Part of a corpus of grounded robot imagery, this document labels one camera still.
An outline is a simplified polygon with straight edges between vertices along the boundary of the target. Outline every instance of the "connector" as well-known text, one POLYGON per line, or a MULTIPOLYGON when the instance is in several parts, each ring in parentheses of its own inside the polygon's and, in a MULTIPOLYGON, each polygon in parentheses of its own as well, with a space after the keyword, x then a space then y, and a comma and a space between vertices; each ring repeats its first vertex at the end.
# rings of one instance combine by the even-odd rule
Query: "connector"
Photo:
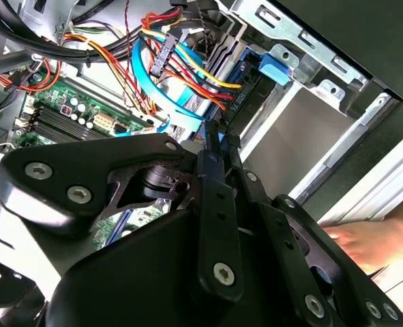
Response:
POLYGON ((179 40, 174 35, 166 35, 163 47, 155 58, 153 67, 151 68, 150 73, 152 76, 159 78, 162 75, 178 41, 179 40))
POLYGON ((103 112, 97 113, 93 118, 93 124, 105 131, 112 131, 116 119, 104 114, 103 112))

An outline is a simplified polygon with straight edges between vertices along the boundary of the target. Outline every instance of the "finger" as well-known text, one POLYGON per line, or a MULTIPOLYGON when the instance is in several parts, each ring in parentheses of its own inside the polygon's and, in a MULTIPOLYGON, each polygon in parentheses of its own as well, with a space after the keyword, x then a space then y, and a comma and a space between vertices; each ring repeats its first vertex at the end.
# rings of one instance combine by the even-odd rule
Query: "finger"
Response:
POLYGON ((327 227, 327 228, 323 228, 323 229, 334 240, 341 238, 341 236, 342 236, 341 229, 339 229, 337 227, 327 227))

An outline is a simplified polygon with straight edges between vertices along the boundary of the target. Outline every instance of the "motherboard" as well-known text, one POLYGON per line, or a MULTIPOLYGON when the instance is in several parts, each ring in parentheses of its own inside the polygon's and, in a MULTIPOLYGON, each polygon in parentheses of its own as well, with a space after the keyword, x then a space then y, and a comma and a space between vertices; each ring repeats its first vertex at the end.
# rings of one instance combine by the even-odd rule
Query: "motherboard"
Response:
MULTIPOLYGON (((39 82, 43 74, 33 75, 39 82)), ((16 146, 98 140, 117 134, 151 129, 148 124, 126 112, 115 110, 89 97, 60 79, 48 90, 26 96, 14 122, 16 146)))

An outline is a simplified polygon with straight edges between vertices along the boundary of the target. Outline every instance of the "hand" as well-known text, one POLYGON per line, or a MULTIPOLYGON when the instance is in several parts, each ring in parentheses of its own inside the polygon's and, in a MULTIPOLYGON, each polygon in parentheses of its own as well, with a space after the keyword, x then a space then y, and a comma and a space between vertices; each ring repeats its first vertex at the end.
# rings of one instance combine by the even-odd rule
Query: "hand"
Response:
POLYGON ((403 224, 397 219, 347 223, 324 230, 367 274, 403 258, 403 224))

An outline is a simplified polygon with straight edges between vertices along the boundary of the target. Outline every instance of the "screw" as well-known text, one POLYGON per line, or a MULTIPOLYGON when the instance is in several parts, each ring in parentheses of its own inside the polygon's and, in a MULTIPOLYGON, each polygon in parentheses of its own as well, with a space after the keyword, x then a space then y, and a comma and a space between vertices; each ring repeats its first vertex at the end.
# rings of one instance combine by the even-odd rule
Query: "screw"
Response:
POLYGON ((223 262, 217 262, 213 266, 213 276, 225 286, 231 286, 235 282, 233 270, 223 262))
POLYGON ((213 161, 213 162, 218 162, 218 159, 217 159, 217 157, 215 157, 215 155, 210 154, 210 155, 208 155, 208 157, 209 157, 209 159, 210 159, 211 161, 213 161))
POLYGON ((45 163, 32 162, 25 166, 25 174, 31 178, 42 181, 53 175, 53 169, 45 163))
POLYGON ((381 319, 381 313, 380 310, 378 310, 378 308, 375 306, 374 303, 370 302, 370 301, 366 301, 366 307, 368 308, 368 310, 370 311, 370 313, 372 313, 372 315, 375 318, 381 319))
POLYGON ((294 208, 294 207, 295 207, 294 202, 292 202, 292 201, 289 200, 289 199, 284 199, 284 203, 286 203, 286 205, 287 205, 289 208, 294 208))
POLYGON ((177 146, 174 143, 171 142, 167 142, 166 146, 168 147, 168 149, 176 151, 177 150, 177 146))
POLYGON ((383 303, 383 308, 385 308, 387 314, 393 319, 393 320, 398 320, 398 314, 395 312, 395 310, 392 309, 392 307, 386 303, 383 303))
POLYGON ((324 318, 324 307, 316 297, 311 294, 306 295, 304 298, 304 302, 310 312, 312 312, 317 318, 324 318))
POLYGON ((253 182, 257 181, 257 176, 255 174, 253 174, 252 172, 247 172, 247 176, 251 181, 253 181, 253 182))
POLYGON ((41 82, 42 81, 42 76, 40 76, 39 74, 33 74, 31 76, 31 78, 36 82, 41 82))
POLYGON ((85 204, 91 201, 92 193, 86 187, 77 185, 68 189, 68 199, 78 204, 85 204))

